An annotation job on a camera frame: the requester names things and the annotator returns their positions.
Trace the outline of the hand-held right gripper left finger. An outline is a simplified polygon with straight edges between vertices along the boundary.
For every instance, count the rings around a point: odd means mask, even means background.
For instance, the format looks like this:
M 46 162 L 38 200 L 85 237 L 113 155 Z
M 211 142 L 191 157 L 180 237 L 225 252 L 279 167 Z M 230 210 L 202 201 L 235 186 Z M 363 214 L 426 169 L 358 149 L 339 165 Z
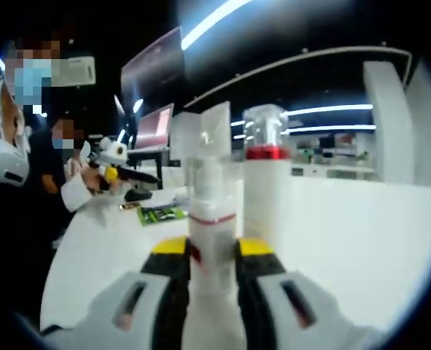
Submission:
M 157 244 L 139 272 L 99 293 L 74 328 L 79 349 L 180 349 L 188 305 L 186 236 Z

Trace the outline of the person's left hand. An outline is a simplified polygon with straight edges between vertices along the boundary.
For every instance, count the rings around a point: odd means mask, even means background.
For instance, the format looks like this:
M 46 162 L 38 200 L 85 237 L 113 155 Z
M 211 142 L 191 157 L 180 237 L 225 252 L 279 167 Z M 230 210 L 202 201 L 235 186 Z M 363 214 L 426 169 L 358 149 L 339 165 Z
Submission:
M 97 168 L 91 168 L 88 164 L 88 159 L 81 156 L 79 151 L 75 151 L 74 155 L 66 161 L 64 166 L 66 181 L 70 182 L 75 175 L 79 174 L 86 188 L 92 194 L 102 193 L 101 180 L 103 179 Z

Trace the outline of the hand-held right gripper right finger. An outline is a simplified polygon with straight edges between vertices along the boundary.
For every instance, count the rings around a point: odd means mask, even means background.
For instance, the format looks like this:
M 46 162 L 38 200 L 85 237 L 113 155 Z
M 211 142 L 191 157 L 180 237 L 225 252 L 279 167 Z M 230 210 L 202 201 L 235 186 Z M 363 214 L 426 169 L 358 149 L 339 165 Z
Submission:
M 235 257 L 248 349 L 373 349 L 374 329 L 347 319 L 331 293 L 288 271 L 264 240 L 239 238 Z

